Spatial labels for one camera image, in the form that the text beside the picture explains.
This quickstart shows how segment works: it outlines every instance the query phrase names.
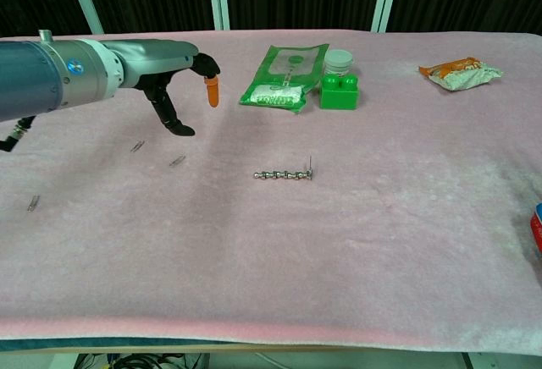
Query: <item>red object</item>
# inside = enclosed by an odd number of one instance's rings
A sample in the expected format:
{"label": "red object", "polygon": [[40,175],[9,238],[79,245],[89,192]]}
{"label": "red object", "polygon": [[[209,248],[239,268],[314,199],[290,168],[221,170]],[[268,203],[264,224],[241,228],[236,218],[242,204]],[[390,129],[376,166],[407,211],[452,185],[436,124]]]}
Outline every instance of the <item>red object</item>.
{"label": "red object", "polygon": [[534,212],[531,218],[531,229],[533,230],[534,240],[539,247],[539,251],[542,252],[542,222],[540,222],[540,215],[538,212]]}

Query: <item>paper clip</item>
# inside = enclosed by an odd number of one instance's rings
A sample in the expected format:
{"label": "paper clip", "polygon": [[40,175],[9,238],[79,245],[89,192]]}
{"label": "paper clip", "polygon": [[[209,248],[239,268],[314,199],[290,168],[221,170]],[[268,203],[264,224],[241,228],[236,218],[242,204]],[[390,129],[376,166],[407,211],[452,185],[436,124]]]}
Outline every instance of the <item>paper clip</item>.
{"label": "paper clip", "polygon": [[132,153],[135,152],[135,151],[139,151],[140,147],[142,147],[144,143],[145,143],[144,140],[139,140],[139,141],[135,144],[135,146],[132,147],[132,148],[130,149],[130,151],[131,151]]}
{"label": "paper clip", "polygon": [[185,155],[180,155],[179,157],[177,157],[175,160],[173,160],[169,166],[171,168],[174,168],[175,166],[177,166],[179,163],[181,163],[183,160],[185,160]]}
{"label": "paper clip", "polygon": [[30,202],[30,205],[28,206],[28,211],[32,212],[36,209],[37,203],[40,200],[40,196],[33,196],[32,201]]}

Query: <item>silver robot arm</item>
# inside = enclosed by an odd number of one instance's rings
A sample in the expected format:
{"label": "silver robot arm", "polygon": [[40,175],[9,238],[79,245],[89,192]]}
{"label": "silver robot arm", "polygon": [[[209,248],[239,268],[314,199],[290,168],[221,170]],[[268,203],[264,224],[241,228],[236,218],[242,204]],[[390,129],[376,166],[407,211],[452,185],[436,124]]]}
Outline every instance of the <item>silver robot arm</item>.
{"label": "silver robot arm", "polygon": [[40,30],[40,37],[39,42],[0,42],[0,122],[21,118],[11,136],[0,140],[0,150],[11,151],[37,114],[110,98],[118,88],[143,91],[168,130],[192,136],[194,130],[177,119],[166,91],[183,69],[204,76],[209,102],[218,104],[220,69],[191,43],[54,41],[48,30]]}

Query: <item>green lego brick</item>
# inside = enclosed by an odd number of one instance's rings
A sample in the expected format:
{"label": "green lego brick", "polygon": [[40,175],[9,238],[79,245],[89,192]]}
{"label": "green lego brick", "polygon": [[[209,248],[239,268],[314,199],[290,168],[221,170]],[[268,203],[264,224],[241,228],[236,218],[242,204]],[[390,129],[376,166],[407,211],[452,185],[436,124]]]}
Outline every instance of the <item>green lego brick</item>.
{"label": "green lego brick", "polygon": [[322,78],[320,108],[356,109],[358,97],[357,77],[354,74],[345,77],[327,74]]}

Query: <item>wire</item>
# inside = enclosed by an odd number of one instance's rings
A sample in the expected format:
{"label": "wire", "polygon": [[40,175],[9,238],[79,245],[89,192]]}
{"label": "wire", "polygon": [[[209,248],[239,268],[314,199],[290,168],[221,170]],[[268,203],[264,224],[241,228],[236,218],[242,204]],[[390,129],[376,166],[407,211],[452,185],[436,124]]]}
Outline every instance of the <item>wire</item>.
{"label": "wire", "polygon": [[284,366],[282,363],[277,362],[275,359],[271,359],[267,355],[260,354],[259,352],[255,353],[254,355],[262,358],[264,361],[266,361],[267,363],[270,363],[271,365],[275,367],[279,367],[280,369],[291,369],[290,367]]}
{"label": "wire", "polygon": [[107,354],[108,364],[111,365],[111,362],[116,361],[120,357],[120,354]]}
{"label": "wire", "polygon": [[77,361],[75,361],[74,369],[80,369],[83,366],[83,362],[86,360],[88,354],[78,354]]}
{"label": "wire", "polygon": [[[81,368],[83,366],[83,364],[85,363],[86,359],[91,356],[90,354],[85,356],[85,359],[83,359],[83,361],[79,364],[79,366],[77,366],[78,368]],[[90,369],[92,367],[92,365],[94,365],[94,361],[96,360],[96,355],[92,355],[92,362],[90,365],[86,365],[84,367],[84,369]]]}
{"label": "wire", "polygon": [[185,354],[161,354],[158,357],[158,363],[171,363],[171,360],[169,358],[184,359]]}
{"label": "wire", "polygon": [[32,126],[32,121],[36,116],[21,118],[15,125],[15,128],[6,140],[0,140],[0,151],[12,151],[15,145],[19,143],[25,132]]}
{"label": "wire", "polygon": [[202,354],[200,354],[197,359],[196,359],[196,363],[194,364],[194,366],[192,367],[192,369],[196,369],[196,366],[197,366],[197,362],[200,361],[200,358],[202,357]]}
{"label": "wire", "polygon": [[151,354],[133,354],[115,361],[113,369],[160,369],[162,366],[155,361],[158,358]]}

